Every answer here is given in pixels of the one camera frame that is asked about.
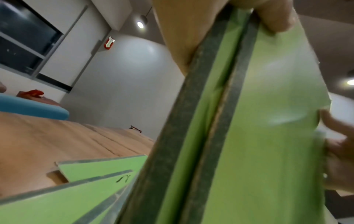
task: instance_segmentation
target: table top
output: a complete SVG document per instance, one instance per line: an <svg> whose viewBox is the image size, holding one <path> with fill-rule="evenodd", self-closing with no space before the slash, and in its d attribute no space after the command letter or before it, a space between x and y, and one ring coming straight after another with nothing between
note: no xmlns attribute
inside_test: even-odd
<svg viewBox="0 0 354 224"><path fill-rule="evenodd" d="M0 198L67 182L55 162L148 155L135 130L0 112Z"/></svg>

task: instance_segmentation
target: red sign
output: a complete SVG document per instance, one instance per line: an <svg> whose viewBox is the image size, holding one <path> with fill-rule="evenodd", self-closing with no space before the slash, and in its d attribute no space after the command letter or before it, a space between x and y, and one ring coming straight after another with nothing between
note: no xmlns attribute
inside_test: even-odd
<svg viewBox="0 0 354 224"><path fill-rule="evenodd" d="M115 42L115 39L113 39L112 37L109 37L108 40L106 41L106 43L104 44L104 48L107 50L111 49L114 42Z"/></svg>

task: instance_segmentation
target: blue cushion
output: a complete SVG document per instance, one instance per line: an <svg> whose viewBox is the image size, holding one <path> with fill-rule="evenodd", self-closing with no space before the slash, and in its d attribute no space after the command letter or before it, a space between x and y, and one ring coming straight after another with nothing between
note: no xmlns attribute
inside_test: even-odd
<svg viewBox="0 0 354 224"><path fill-rule="evenodd" d="M8 96L1 93L0 111L56 120L67 120L69 118L69 111L62 107L27 100L20 97Z"/></svg>

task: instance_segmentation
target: person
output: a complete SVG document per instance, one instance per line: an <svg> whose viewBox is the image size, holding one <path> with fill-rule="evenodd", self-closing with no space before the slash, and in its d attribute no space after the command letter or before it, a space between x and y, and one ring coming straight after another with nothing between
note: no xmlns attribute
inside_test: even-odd
<svg viewBox="0 0 354 224"><path fill-rule="evenodd" d="M166 46L184 75L198 45L227 3L253 8L273 32L291 29L297 19L292 0L153 0ZM342 140L326 139L324 185L354 193L354 127L333 118L327 110L321 110L320 116L328 128L346 136Z"/></svg>

